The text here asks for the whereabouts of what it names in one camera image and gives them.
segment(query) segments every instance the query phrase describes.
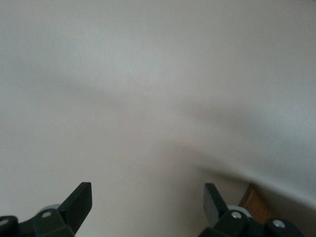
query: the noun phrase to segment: clamp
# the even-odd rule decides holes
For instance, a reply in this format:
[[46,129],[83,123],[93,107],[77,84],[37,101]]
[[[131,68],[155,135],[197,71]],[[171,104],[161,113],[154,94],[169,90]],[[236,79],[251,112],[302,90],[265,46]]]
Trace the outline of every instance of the clamp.
[[214,184],[204,185],[204,211],[210,227],[198,237],[304,237],[290,221],[270,218],[262,225],[240,210],[229,210]]

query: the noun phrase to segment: silver bolt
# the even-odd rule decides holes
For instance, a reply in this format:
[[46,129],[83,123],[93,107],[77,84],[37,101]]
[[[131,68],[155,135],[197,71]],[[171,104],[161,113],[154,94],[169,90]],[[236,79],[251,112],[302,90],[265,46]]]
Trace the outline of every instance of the silver bolt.
[[45,212],[43,215],[42,215],[42,218],[45,218],[45,217],[48,217],[51,215],[51,212],[50,211],[47,211]]
[[280,220],[274,220],[273,221],[273,224],[278,227],[278,228],[285,228],[285,224],[283,221],[280,221]]
[[241,219],[241,214],[237,211],[232,212],[232,217],[235,219]]
[[0,221],[0,226],[4,226],[5,224],[7,224],[9,221],[7,219],[4,219],[2,221]]

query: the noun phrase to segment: black plastic part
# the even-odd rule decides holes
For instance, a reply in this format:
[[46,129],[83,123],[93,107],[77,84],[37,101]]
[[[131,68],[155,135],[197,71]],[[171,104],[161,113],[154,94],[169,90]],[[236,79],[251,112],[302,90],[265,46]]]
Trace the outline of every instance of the black plastic part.
[[91,183],[81,183],[57,210],[46,209],[22,223],[15,216],[0,217],[0,237],[73,237],[91,208]]
[[18,218],[15,216],[0,217],[0,237],[10,236],[16,232]]
[[[233,213],[237,212],[241,215],[240,218],[234,218]],[[214,226],[214,229],[226,234],[229,237],[239,237],[241,236],[241,233],[246,229],[248,225],[248,217],[240,212],[240,211],[234,211],[230,210],[226,212],[219,222]]]
[[59,206],[58,211],[60,212],[66,225],[68,225],[73,232],[76,233],[91,208],[91,183],[81,183]]
[[[273,224],[274,220],[280,220],[285,224],[285,228],[277,227]],[[304,237],[299,229],[292,222],[282,218],[270,218],[266,221],[266,228],[272,233],[273,237]]]
[[36,237],[74,237],[72,230],[66,226],[63,218],[56,209],[39,212],[33,218]]
[[265,237],[265,236],[266,236],[265,226],[256,222],[252,218],[249,218],[245,237]]
[[[240,211],[228,210],[224,200],[214,184],[204,185],[204,211],[210,227],[198,237],[304,237],[291,222],[271,218],[265,225],[248,218]],[[273,221],[282,221],[284,228],[277,227]]]
[[219,218],[228,211],[226,203],[214,184],[204,185],[203,207],[210,227],[215,226]]

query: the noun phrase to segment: white wall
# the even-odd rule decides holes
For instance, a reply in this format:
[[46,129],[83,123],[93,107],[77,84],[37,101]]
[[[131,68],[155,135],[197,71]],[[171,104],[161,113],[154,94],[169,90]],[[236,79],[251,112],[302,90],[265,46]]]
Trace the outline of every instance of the white wall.
[[204,182],[316,208],[315,26],[307,0],[1,1],[0,215],[82,181],[78,237],[195,236]]

